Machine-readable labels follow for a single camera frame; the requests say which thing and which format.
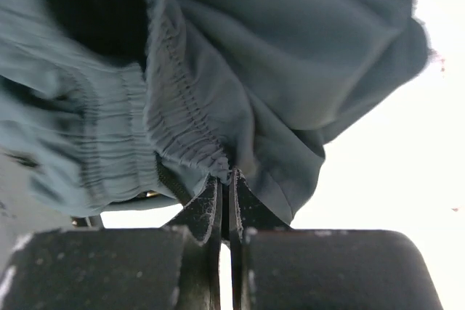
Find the dark navy shorts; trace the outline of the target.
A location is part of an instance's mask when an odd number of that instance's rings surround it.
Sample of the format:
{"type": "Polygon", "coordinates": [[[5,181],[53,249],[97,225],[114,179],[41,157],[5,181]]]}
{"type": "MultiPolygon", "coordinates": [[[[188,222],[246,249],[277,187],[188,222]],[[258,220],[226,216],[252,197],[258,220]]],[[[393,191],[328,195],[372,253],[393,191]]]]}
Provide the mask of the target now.
{"type": "Polygon", "coordinates": [[[413,0],[1,0],[1,147],[93,216],[235,168],[290,222],[324,147],[419,74],[413,0]]]}

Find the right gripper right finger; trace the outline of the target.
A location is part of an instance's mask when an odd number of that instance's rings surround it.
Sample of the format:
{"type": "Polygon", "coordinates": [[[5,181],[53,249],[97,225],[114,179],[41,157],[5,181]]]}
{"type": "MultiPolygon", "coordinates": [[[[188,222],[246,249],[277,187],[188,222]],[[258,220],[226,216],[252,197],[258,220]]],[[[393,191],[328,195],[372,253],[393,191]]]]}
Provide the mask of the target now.
{"type": "Polygon", "coordinates": [[[242,300],[242,247],[245,244],[244,234],[248,228],[291,230],[286,222],[278,218],[252,193],[243,173],[235,168],[231,173],[231,182],[228,187],[228,237],[231,252],[232,306],[234,309],[246,309],[242,300]]]}

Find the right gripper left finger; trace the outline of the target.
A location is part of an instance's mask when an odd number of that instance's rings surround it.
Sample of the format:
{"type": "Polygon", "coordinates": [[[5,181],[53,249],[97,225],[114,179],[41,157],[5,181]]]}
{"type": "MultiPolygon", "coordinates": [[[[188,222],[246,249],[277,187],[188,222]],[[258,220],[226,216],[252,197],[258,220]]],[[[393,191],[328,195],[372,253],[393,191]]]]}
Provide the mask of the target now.
{"type": "Polygon", "coordinates": [[[220,309],[219,252],[222,244],[222,185],[208,179],[194,197],[163,226],[174,245],[176,285],[172,309],[220,309]]]}

